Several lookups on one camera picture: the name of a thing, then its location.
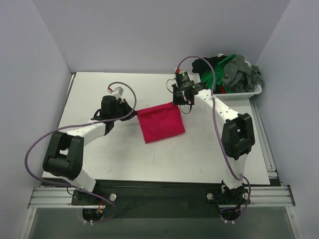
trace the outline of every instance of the pile of clothes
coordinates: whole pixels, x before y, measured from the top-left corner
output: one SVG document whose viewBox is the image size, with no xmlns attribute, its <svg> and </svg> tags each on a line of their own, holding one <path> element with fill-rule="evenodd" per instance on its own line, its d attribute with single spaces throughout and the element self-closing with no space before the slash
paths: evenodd
<svg viewBox="0 0 319 239">
<path fill-rule="evenodd" d="M 241 55 L 219 54 L 211 58 L 205 58 L 214 68 L 216 75 L 215 94 L 241 93 L 255 91 L 255 85 L 264 87 L 258 66 L 251 65 Z M 200 75 L 201 82 L 210 89 L 213 85 L 213 74 L 209 66 L 201 59 L 192 63 L 193 73 Z"/>
</svg>

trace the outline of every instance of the bolt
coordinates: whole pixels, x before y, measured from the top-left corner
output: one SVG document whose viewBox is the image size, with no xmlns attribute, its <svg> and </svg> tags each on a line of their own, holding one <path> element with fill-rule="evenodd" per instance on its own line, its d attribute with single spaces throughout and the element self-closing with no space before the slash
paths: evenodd
<svg viewBox="0 0 319 239">
<path fill-rule="evenodd" d="M 207 193 L 207 199 L 208 200 L 213 200 L 213 198 L 214 198 L 214 196 L 213 196 L 213 194 L 212 193 Z"/>
<path fill-rule="evenodd" d="M 112 193 L 112 194 L 110 195 L 110 200 L 111 200 L 112 202 L 114 202 L 114 201 L 116 200 L 116 194 L 115 194 L 115 193 Z"/>
</svg>

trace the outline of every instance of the wall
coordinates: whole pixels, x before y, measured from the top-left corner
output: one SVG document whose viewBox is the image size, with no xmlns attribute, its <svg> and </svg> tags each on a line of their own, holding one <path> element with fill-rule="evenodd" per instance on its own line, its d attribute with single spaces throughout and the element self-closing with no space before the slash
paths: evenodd
<svg viewBox="0 0 319 239">
<path fill-rule="evenodd" d="M 24 169 L 24 154 L 57 126 L 71 75 L 31 0 L 0 2 L 0 32 L 0 238 L 14 239 L 38 185 Z M 37 175 L 46 144 L 30 159 Z"/>
<path fill-rule="evenodd" d="M 139 73 L 171 73 L 190 54 L 254 63 L 290 2 L 33 1 L 71 71 Z"/>
<path fill-rule="evenodd" d="M 257 64 L 266 80 L 258 107 L 306 238 L 318 238 L 319 1 L 292 0 Z"/>
</svg>

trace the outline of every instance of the folded red cloth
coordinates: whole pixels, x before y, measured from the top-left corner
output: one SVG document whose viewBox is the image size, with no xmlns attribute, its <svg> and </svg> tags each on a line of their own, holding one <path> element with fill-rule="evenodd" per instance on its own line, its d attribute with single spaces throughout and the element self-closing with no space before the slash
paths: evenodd
<svg viewBox="0 0 319 239">
<path fill-rule="evenodd" d="M 145 143 L 185 133 L 178 106 L 172 102 L 138 111 Z"/>
</svg>

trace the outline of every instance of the white tabletop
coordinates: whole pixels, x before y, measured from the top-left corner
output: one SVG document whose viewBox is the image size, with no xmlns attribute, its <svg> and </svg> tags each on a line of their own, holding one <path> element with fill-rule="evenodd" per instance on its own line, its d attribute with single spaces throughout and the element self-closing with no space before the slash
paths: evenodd
<svg viewBox="0 0 319 239">
<path fill-rule="evenodd" d="M 166 89 L 173 75 L 126 73 L 77 73 L 65 106 L 60 126 L 86 123 L 100 108 L 107 86 L 114 81 L 129 84 L 136 92 L 137 110 L 172 101 Z M 123 98 L 133 106 L 133 96 L 124 88 Z M 253 117 L 248 100 L 226 104 Z M 226 163 L 222 157 L 212 118 L 194 106 L 182 115 L 186 133 L 145 144 L 137 117 L 115 122 L 112 131 L 84 148 L 83 169 L 95 179 L 220 183 Z M 252 184 L 270 184 L 259 138 L 249 153 L 245 175 Z M 44 172 L 43 177 L 54 177 Z"/>
</svg>

